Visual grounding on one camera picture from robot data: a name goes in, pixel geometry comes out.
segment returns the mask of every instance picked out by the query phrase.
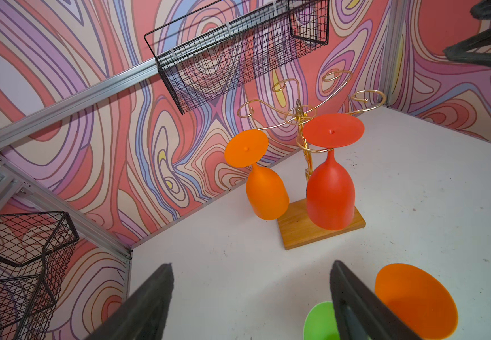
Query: psychedelic patterned wall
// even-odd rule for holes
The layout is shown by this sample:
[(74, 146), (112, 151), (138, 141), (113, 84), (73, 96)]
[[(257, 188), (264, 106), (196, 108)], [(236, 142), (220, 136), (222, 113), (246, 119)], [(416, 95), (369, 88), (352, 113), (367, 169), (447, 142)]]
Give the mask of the psychedelic patterned wall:
[[(211, 0), (0, 0), (0, 127), (152, 57), (143, 34)], [(157, 51), (206, 31), (262, 2), (225, 0), (193, 25), (155, 44)], [(199, 207), (243, 180), (250, 169), (224, 161), (224, 148), (249, 122), (235, 109), (261, 98), (287, 108), (296, 99), (317, 104), (337, 86), (333, 68), (355, 78), (325, 110), (349, 109), (355, 90), (375, 88), (388, 18), (388, 0), (330, 3), (327, 46), (181, 116), (158, 76), (3, 150), (7, 159), (51, 188), (128, 245)], [(299, 80), (277, 95), (284, 78)], [(282, 117), (256, 108), (262, 125)], [(269, 132), (269, 164), (291, 152), (296, 127)]]
[[(443, 49), (491, 27), (478, 0), (414, 0), (399, 50), (391, 106), (491, 142), (491, 68), (447, 61)], [(491, 53), (491, 46), (478, 50)]]
[(81, 340), (122, 303), (125, 265), (91, 242), (77, 244), (46, 340)]

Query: wall-mounted basket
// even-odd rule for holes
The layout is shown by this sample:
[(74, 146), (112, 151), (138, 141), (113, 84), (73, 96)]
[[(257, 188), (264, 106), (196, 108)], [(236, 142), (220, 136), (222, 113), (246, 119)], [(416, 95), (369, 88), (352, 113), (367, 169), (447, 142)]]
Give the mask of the wall-mounted basket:
[(182, 114), (329, 42), (329, 0), (277, 0), (155, 54), (147, 36), (208, 6), (144, 35)]
[(0, 215), (0, 340), (45, 338), (78, 241), (66, 212)]

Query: wooden base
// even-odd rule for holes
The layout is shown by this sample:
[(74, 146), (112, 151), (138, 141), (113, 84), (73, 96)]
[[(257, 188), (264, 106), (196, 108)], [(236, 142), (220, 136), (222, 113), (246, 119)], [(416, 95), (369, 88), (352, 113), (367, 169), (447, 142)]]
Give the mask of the wooden base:
[(360, 212), (355, 208), (353, 221), (344, 229), (327, 230), (317, 227), (306, 212), (306, 199), (289, 204), (289, 208), (282, 217), (277, 219), (277, 223), (279, 224), (283, 245), (286, 250), (366, 226), (366, 222)]

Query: black wire basket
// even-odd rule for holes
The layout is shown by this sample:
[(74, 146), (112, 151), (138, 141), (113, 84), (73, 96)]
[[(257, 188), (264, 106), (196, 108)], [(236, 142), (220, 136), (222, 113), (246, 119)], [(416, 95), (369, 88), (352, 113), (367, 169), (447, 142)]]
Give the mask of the black wire basket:
[(0, 339), (43, 339), (79, 235), (66, 212), (0, 215)]
[(182, 114), (329, 42), (329, 0), (277, 0), (155, 54), (149, 35), (208, 6), (144, 35)]

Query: swirly patterned wall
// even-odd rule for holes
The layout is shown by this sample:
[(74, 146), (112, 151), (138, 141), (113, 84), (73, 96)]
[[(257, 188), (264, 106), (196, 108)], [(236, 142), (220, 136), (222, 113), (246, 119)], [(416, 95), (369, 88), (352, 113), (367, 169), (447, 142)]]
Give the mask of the swirly patterned wall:
[(125, 265), (81, 240), (62, 283), (46, 340), (84, 339), (122, 303)]
[[(399, 49), (392, 107), (491, 142), (491, 68), (447, 61), (443, 49), (491, 27), (477, 0), (413, 0)], [(478, 50), (490, 52), (491, 46)]]

